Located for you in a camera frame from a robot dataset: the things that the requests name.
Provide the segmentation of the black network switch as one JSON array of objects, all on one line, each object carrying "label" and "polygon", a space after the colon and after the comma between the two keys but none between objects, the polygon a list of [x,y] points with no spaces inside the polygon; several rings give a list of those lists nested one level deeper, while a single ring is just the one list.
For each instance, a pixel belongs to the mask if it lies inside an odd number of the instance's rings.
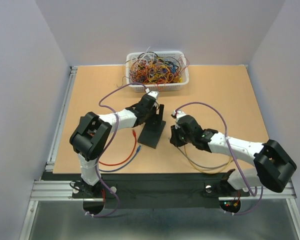
[{"label": "black network switch", "polygon": [[137,139],[141,145],[156,149],[165,128],[166,121],[160,123],[146,123]]}]

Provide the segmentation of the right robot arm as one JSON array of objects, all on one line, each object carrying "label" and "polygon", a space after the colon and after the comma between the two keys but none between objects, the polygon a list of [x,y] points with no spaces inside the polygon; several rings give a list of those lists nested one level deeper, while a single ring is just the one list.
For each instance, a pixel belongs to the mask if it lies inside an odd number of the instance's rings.
[{"label": "right robot arm", "polygon": [[254,166],[228,171],[220,182],[221,192],[225,195],[232,195],[246,186],[266,187],[281,193],[297,169],[296,163],[275,140],[262,143],[226,137],[217,130],[201,128],[194,117],[183,111],[173,113],[172,117],[175,124],[170,127],[170,143],[175,147],[191,144],[198,150],[235,156]]}]

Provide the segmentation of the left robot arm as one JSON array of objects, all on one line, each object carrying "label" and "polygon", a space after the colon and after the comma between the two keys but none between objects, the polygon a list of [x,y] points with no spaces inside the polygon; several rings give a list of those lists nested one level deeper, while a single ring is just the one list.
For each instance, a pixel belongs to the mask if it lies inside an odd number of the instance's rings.
[{"label": "left robot arm", "polygon": [[137,142],[153,149],[157,147],[166,124],[163,120],[164,105],[158,104],[158,96],[158,91],[150,91],[138,103],[121,111],[102,115],[88,112],[80,118],[69,143],[78,154],[83,191],[90,197],[101,193],[95,165],[111,133],[144,125]]}]

